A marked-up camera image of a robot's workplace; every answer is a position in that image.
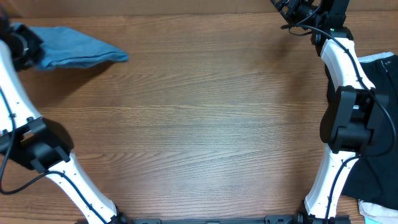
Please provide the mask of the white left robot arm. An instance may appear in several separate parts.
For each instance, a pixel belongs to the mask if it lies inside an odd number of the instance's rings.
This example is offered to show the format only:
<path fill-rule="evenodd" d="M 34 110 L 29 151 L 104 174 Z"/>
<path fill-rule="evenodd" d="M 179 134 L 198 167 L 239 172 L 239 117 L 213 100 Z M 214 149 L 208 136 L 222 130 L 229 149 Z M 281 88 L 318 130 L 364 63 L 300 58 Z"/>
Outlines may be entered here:
<path fill-rule="evenodd" d="M 28 27 L 11 26 L 7 13 L 1 12 L 1 170 L 14 161 L 39 173 L 22 187 L 2 189 L 1 194 L 16 194 L 46 177 L 65 192 L 87 223 L 130 223 L 83 170 L 67 130 L 37 111 L 19 80 L 19 71 L 39 61 L 41 43 Z"/>

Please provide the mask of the light blue denim jeans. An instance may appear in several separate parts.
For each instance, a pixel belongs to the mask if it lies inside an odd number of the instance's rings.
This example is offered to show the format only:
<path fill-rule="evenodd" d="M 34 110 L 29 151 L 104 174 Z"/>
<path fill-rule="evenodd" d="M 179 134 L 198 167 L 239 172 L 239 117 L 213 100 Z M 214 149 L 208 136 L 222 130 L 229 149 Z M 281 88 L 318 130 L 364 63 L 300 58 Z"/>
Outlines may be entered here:
<path fill-rule="evenodd" d="M 37 70 L 90 68 L 104 62 L 129 59 L 125 51 L 69 27 L 29 26 L 27 30 L 42 41 L 42 56 L 35 63 Z"/>

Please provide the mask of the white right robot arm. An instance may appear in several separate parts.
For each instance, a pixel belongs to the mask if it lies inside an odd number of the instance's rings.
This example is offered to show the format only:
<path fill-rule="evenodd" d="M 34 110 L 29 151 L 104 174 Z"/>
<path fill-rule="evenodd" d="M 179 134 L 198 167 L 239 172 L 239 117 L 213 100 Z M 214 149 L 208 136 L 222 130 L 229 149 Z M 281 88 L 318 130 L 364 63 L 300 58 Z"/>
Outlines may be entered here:
<path fill-rule="evenodd" d="M 301 27 L 311 35 L 318 56 L 335 93 L 320 123 L 325 145 L 315 182 L 295 215 L 267 215 L 265 223 L 350 223 L 336 214 L 337 203 L 355 163 L 368 157 L 387 112 L 389 97 L 367 78 L 354 49 L 354 38 L 345 27 L 348 1 L 273 1 L 286 20 L 283 29 Z"/>

